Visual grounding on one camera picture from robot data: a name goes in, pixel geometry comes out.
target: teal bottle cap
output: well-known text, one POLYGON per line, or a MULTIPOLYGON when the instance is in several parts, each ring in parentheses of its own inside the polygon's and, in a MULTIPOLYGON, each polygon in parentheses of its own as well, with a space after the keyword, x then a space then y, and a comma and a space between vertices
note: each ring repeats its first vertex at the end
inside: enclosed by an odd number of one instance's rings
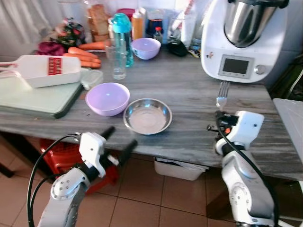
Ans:
POLYGON ((112 23, 113 31, 116 33, 127 33, 132 29, 132 24, 124 13, 116 13, 112 19, 112 23))

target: display screen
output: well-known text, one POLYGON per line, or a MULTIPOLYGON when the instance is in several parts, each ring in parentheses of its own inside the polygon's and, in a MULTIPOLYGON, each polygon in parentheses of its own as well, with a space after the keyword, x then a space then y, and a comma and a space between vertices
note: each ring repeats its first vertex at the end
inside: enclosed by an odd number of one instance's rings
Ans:
POLYGON ((246 74, 249 61, 235 60, 226 58, 224 62, 223 71, 246 74))

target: red plastic crate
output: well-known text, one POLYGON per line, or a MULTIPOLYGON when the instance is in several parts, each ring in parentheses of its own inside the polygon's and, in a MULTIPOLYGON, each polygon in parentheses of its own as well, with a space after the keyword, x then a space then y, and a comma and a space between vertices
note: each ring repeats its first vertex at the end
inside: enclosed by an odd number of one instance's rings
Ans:
MULTIPOLYGON (((40 139, 40 149, 43 153, 54 141, 40 139)), ((48 164, 54 174, 68 172, 76 163, 82 163, 81 154, 79 152, 79 144, 59 142, 56 144, 43 159, 48 164)), ((93 193, 106 184, 115 185, 119 178, 116 166, 111 166, 106 170, 106 175, 101 182, 91 186, 86 194, 93 193)))

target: green cutting board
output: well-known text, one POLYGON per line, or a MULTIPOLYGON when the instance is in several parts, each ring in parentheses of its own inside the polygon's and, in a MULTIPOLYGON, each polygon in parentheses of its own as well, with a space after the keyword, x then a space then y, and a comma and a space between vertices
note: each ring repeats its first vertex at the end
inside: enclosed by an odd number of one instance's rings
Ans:
POLYGON ((0 77, 0 111, 60 118, 67 114, 81 90, 81 83, 31 88, 17 77, 0 77))

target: fork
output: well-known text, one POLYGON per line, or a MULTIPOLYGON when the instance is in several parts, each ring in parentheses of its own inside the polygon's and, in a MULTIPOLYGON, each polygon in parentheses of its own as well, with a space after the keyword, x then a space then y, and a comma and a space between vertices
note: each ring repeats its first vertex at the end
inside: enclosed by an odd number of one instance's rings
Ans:
POLYGON ((227 81, 221 82, 219 94, 216 99, 216 106, 219 107, 220 111, 223 110, 223 107, 227 103, 228 88, 229 88, 229 82, 227 81))

